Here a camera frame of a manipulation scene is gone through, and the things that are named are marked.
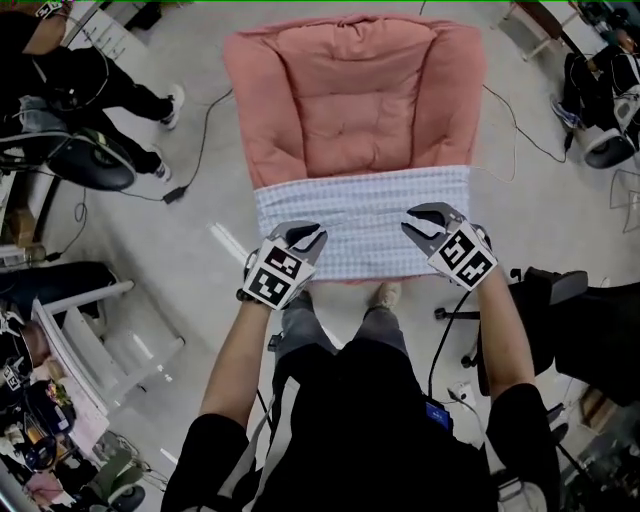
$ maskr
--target black t-shirt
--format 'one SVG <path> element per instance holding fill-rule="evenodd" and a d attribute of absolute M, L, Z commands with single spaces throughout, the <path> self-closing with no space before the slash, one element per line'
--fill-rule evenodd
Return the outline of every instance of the black t-shirt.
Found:
<path fill-rule="evenodd" d="M 593 56 L 596 67 L 602 71 L 598 79 L 600 85 L 609 91 L 613 89 L 616 95 L 627 92 L 634 85 L 638 85 L 640 65 L 635 55 L 625 52 L 616 45 L 609 45 Z"/>
<path fill-rule="evenodd" d="M 450 510 L 497 509 L 484 452 L 427 418 L 408 358 L 387 345 L 354 340 L 301 383 L 291 432 L 255 511 L 438 510 L 443 503 Z M 558 510 L 558 459 L 537 389 L 505 391 L 493 404 L 487 435 L 508 471 L 537 484 L 548 510 Z M 247 444 L 244 429 L 228 418 L 196 419 L 162 512 L 241 510 L 258 475 L 245 478 L 231 500 L 217 491 Z"/>
<path fill-rule="evenodd" d="M 0 112 L 14 110 L 21 96 L 44 95 L 45 85 L 36 71 L 34 60 L 46 73 L 51 73 L 60 69 L 69 53 L 68 49 L 62 47 L 37 57 L 22 53 L 40 21 L 22 12 L 0 13 L 0 52 L 5 70 L 0 80 Z"/>

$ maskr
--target tiled floor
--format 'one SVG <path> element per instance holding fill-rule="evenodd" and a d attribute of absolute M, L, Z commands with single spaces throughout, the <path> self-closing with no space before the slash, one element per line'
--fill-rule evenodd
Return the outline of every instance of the tiled floor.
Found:
<path fill-rule="evenodd" d="M 144 34 L 150 58 L 141 62 L 135 75 L 158 92 L 171 81 L 184 85 L 187 103 L 181 123 L 170 134 L 158 135 L 146 121 L 130 124 L 127 131 L 155 140 L 173 168 L 173 184 L 183 184 L 197 162 L 206 106 L 229 89 L 221 60 L 225 36 L 286 19 L 366 11 L 417 14 L 419 8 L 419 2 L 311 2 L 202 3 L 170 9 Z M 561 156 L 564 132 L 548 105 L 549 96 L 560 87 L 563 50 L 552 45 L 533 62 L 524 62 L 520 53 L 532 48 L 537 36 L 517 17 L 491 29 L 504 10 L 500 4 L 429 3 L 424 14 L 482 30 L 489 63 L 487 85 L 511 103 L 524 131 Z M 485 94 L 476 164 L 508 179 L 514 166 L 513 144 L 509 111 Z M 553 271 L 583 269 L 594 286 L 605 277 L 613 286 L 640 278 L 636 256 L 640 240 L 636 234 L 622 234 L 625 212 L 608 207 L 610 172 L 586 167 L 576 148 L 569 152 L 566 164 L 558 164 L 522 137 L 517 140 L 518 172 L 513 183 L 495 180 L 487 170 L 472 173 L 472 218 L 489 230 L 507 270 L 530 265 Z M 153 178 L 141 177 L 134 192 L 158 197 L 168 190 Z M 73 185 L 60 187 L 46 230 L 50 251 L 59 250 L 75 234 L 70 219 L 81 195 L 82 190 Z M 238 308 L 234 293 L 241 281 L 240 265 L 212 236 L 210 226 L 223 225 L 247 249 L 259 243 L 233 97 L 212 112 L 200 173 L 182 200 L 167 206 L 89 191 L 88 208 L 87 229 L 69 252 L 69 259 L 105 260 L 120 275 L 134 279 L 186 340 L 185 348 L 167 368 L 173 382 L 149 379 L 147 393 L 133 391 L 128 404 L 112 419 L 115 430 L 129 437 L 152 466 L 169 475 L 174 466 L 160 450 L 179 455 L 216 353 Z M 317 286 L 314 295 L 321 321 L 348 341 L 372 290 L 372 285 Z M 398 316 L 423 386 L 444 330 L 431 312 L 438 306 L 452 306 L 460 296 L 459 289 L 436 277 L 417 279 L 404 287 Z M 276 316 L 271 332 L 278 329 Z M 486 420 L 489 402 L 479 395 L 475 372 L 464 370 L 459 363 L 472 346 L 476 330 L 475 322 L 454 324 L 436 371 L 435 394 L 444 399 L 447 386 L 472 381 L 478 410 Z M 265 353 L 261 375 L 265 395 L 270 395 L 272 367 L 271 355 Z M 549 406 L 572 402 L 581 387 L 553 370 L 539 377 L 539 385 Z M 473 415 L 457 405 L 450 408 L 457 436 L 479 442 Z M 578 446 L 582 440 L 579 427 L 572 429 L 569 447 L 574 439 Z M 160 499 L 159 493 L 151 491 L 144 509 L 158 510 Z"/>

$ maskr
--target sneaker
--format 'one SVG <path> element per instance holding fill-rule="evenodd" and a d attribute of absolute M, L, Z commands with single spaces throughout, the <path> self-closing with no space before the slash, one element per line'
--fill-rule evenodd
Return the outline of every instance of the sneaker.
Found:
<path fill-rule="evenodd" d="M 369 304 L 370 308 L 382 307 L 393 310 L 400 301 L 402 287 L 400 283 L 382 283 Z"/>
<path fill-rule="evenodd" d="M 153 175 L 163 183 L 167 183 L 171 179 L 171 169 L 164 161 L 160 160 L 160 165 L 153 172 Z"/>
<path fill-rule="evenodd" d="M 178 124 L 180 110 L 182 109 L 182 105 L 184 105 L 184 89 L 178 84 L 173 84 L 171 86 L 171 94 L 167 96 L 167 99 L 171 102 L 173 110 L 171 114 L 162 119 L 160 123 L 162 123 L 167 130 L 173 130 Z"/>
<path fill-rule="evenodd" d="M 580 116 L 566 110 L 557 100 L 551 100 L 551 110 L 566 124 L 569 128 L 574 129 L 580 126 Z"/>

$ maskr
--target pink armchair cushion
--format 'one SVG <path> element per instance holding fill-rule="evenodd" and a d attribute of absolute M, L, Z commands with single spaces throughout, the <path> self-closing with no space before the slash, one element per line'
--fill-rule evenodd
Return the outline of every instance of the pink armchair cushion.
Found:
<path fill-rule="evenodd" d="M 486 67 L 474 28 L 301 20 L 232 35 L 224 59 L 255 188 L 471 161 Z"/>

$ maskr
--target box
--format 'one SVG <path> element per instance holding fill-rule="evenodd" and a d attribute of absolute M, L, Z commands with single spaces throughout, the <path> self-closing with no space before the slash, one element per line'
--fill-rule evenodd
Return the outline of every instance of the box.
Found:
<path fill-rule="evenodd" d="M 36 220 L 29 208 L 18 208 L 9 215 L 9 229 L 13 236 L 13 243 L 20 249 L 25 249 L 33 244 L 33 236 L 36 231 Z"/>

